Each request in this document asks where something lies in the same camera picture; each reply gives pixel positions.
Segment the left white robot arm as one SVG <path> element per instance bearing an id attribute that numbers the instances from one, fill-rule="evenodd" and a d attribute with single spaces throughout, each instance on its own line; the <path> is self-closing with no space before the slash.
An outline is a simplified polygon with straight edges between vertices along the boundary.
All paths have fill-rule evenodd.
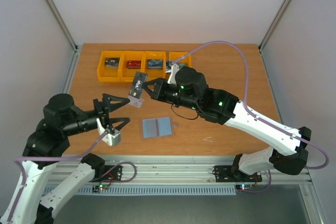
<path id="1" fill-rule="evenodd" d="M 104 159 L 92 150 L 101 141 L 109 146 L 120 143 L 120 131 L 130 119 L 110 118 L 109 114 L 129 102 L 128 98 L 103 94 L 102 101 L 93 101 L 93 110 L 83 111 L 67 93 L 51 97 L 43 109 L 43 119 L 27 139 L 22 156 L 15 159 L 21 175 L 1 223 L 53 223 L 60 209 L 86 183 L 99 182 L 99 190 L 105 189 L 103 183 L 111 183 L 116 178 L 112 170 L 121 166 L 106 166 Z M 99 136 L 87 151 L 63 156 L 70 146 L 70 136 L 91 130 L 98 130 Z M 57 164 L 75 160 L 80 161 L 75 171 L 44 195 Z"/>

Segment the black credit card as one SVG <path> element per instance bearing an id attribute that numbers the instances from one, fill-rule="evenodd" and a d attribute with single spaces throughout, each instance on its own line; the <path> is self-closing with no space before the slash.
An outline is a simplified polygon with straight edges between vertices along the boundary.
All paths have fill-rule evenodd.
<path id="1" fill-rule="evenodd" d="M 140 99 L 143 92 L 143 84 L 147 82 L 148 74 L 137 71 L 134 75 L 129 96 Z"/>

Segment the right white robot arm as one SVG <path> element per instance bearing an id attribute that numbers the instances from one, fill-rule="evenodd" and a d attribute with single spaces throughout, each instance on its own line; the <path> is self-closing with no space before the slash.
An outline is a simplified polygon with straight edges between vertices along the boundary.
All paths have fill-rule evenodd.
<path id="1" fill-rule="evenodd" d="M 290 129 L 258 113 L 237 96 L 210 88 L 204 75 L 193 68 L 183 67 L 168 80 L 157 78 L 142 88 L 153 100 L 193 109 L 205 121 L 236 128 L 268 144 L 262 151 L 235 156 L 229 174 L 237 181 L 273 168 L 298 175 L 307 164 L 308 151 L 301 139 L 310 140 L 309 128 Z"/>

